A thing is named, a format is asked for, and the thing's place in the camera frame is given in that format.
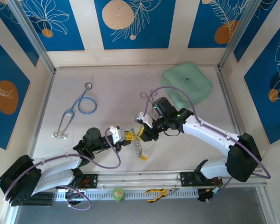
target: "mint green bag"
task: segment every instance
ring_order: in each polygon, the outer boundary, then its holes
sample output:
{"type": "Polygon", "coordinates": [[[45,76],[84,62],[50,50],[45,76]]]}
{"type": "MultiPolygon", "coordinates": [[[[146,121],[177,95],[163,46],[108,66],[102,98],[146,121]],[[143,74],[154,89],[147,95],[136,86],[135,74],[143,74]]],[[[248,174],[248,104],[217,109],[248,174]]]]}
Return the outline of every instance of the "mint green bag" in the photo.
{"type": "MultiPolygon", "coordinates": [[[[163,73],[162,86],[177,87],[188,94],[194,104],[204,101],[210,95],[212,84],[191,62],[177,65],[163,73]]],[[[179,91],[166,88],[166,93],[179,108],[188,108],[190,103],[179,91]]]]}

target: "yellow handle pliers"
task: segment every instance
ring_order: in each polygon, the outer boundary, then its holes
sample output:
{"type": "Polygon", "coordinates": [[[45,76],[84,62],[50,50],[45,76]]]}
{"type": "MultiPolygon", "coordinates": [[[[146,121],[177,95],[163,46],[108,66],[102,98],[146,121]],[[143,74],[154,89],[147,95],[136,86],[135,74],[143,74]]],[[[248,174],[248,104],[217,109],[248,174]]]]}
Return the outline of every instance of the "yellow handle pliers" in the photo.
{"type": "Polygon", "coordinates": [[[158,190],[158,189],[151,189],[151,190],[148,190],[148,191],[145,192],[145,194],[156,192],[156,193],[161,193],[161,195],[159,195],[155,199],[149,199],[149,200],[147,200],[147,202],[149,202],[149,203],[156,202],[160,198],[166,197],[168,194],[171,194],[171,193],[173,193],[173,192],[175,192],[177,190],[179,190],[179,188],[160,189],[160,190],[158,190]]]}

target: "stethoscope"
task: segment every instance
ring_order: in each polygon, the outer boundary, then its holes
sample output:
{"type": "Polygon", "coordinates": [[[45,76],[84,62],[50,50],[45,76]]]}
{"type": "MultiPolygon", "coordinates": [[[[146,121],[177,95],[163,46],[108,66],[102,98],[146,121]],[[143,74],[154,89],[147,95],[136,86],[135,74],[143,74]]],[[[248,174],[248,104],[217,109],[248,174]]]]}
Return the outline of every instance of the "stethoscope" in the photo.
{"type": "Polygon", "coordinates": [[[65,111],[65,112],[63,113],[62,118],[61,118],[61,121],[60,121],[60,124],[59,124],[59,127],[58,127],[58,130],[57,130],[57,132],[54,132],[54,133],[53,133],[52,137],[64,138],[64,139],[67,138],[67,134],[65,135],[64,133],[65,133],[66,129],[68,128],[68,126],[70,125],[71,121],[72,121],[72,120],[74,119],[74,117],[75,117],[74,107],[76,106],[77,103],[78,103],[78,110],[79,110],[82,114],[87,114],[87,115],[88,115],[88,114],[92,114],[92,113],[94,113],[94,112],[97,110],[97,107],[98,107],[98,106],[97,106],[97,102],[95,102],[95,100],[94,100],[93,98],[85,97],[85,96],[84,96],[85,93],[86,93],[88,90],[91,90],[91,89],[92,89],[92,84],[91,84],[91,83],[86,83],[86,84],[85,84],[85,90],[84,90],[82,96],[74,102],[73,106],[71,106],[71,108],[70,108],[69,110],[67,110],[67,111],[65,111]],[[80,106],[81,106],[81,101],[82,101],[83,99],[91,100],[91,101],[94,103],[94,109],[93,109],[92,111],[90,111],[90,112],[82,111],[82,109],[81,109],[80,106]],[[67,114],[71,115],[70,121],[68,122],[68,124],[66,125],[66,127],[65,127],[65,129],[62,131],[62,133],[60,133],[61,124],[62,124],[62,122],[63,122],[64,117],[65,117],[67,114]]]}

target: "white table surface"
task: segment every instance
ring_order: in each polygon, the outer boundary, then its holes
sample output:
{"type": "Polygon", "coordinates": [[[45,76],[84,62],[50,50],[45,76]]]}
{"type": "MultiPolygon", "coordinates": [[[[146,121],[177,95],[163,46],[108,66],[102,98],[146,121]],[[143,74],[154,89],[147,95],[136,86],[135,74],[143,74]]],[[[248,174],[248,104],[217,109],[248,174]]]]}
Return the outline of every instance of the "white table surface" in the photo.
{"type": "MultiPolygon", "coordinates": [[[[140,93],[159,87],[163,72],[171,67],[169,65],[128,66],[58,70],[33,157],[50,156],[67,151],[77,145],[91,127],[100,129],[102,135],[110,126],[120,126],[125,130],[133,127],[137,132],[140,124],[134,121],[135,115],[137,112],[144,111],[146,103],[140,97],[140,93]],[[91,115],[84,115],[78,111],[76,105],[75,118],[66,131],[69,134],[68,138],[66,140],[52,138],[51,135],[57,130],[62,114],[81,96],[86,82],[91,82],[93,88],[85,96],[94,98],[98,109],[91,115]]],[[[197,104],[198,116],[226,131],[234,132],[215,68],[200,67],[199,69],[212,82],[213,89],[209,98],[197,104]]],[[[171,101],[164,90],[158,91],[157,97],[161,96],[171,101]]],[[[85,100],[82,101],[81,107],[87,110],[93,108],[93,104],[85,100]]],[[[148,114],[152,115],[151,106],[148,114]]],[[[143,154],[148,157],[147,161],[139,160],[133,145],[129,145],[122,148],[119,153],[121,166],[113,171],[194,169],[204,159],[219,159],[223,156],[200,139],[182,133],[177,137],[168,137],[161,133],[157,142],[142,143],[142,148],[143,154]]],[[[97,154],[95,161],[109,167],[118,163],[111,149],[97,154]]],[[[89,172],[106,171],[91,163],[81,169],[89,172]]]]}

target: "spring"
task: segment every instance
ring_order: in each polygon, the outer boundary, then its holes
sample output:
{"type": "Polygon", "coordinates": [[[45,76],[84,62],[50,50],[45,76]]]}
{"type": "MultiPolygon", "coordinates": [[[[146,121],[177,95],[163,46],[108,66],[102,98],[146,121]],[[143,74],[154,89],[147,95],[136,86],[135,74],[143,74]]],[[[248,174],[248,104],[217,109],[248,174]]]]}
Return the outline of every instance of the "spring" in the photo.
{"type": "Polygon", "coordinates": [[[137,156],[140,158],[142,156],[142,146],[141,146],[140,141],[137,138],[137,135],[136,135],[135,130],[133,128],[131,128],[131,132],[135,135],[133,145],[134,145],[134,149],[136,151],[137,156]]]}

